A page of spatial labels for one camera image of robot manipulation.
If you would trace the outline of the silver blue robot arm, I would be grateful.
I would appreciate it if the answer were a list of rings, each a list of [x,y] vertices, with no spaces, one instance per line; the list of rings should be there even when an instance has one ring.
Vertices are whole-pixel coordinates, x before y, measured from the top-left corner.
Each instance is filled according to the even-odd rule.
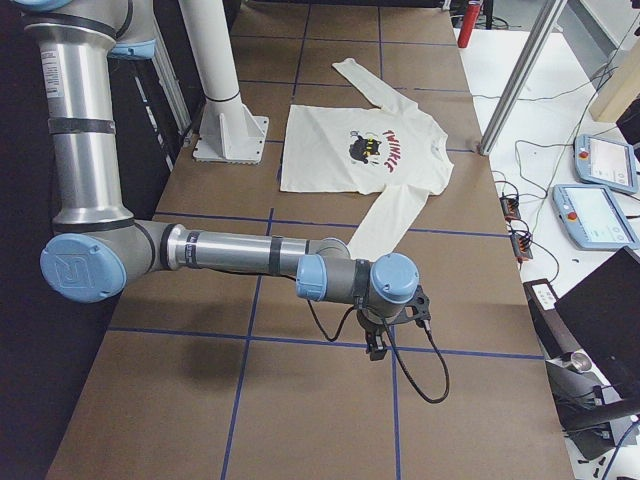
[[[355,260],[334,238],[190,230],[138,220],[124,206],[107,60],[154,55],[151,2],[22,1],[19,9],[40,49],[60,185],[54,235],[40,256],[55,291],[96,303],[148,273],[181,268],[285,277],[308,303],[345,305],[372,360],[396,350],[392,326],[415,320],[428,304],[410,258]]]

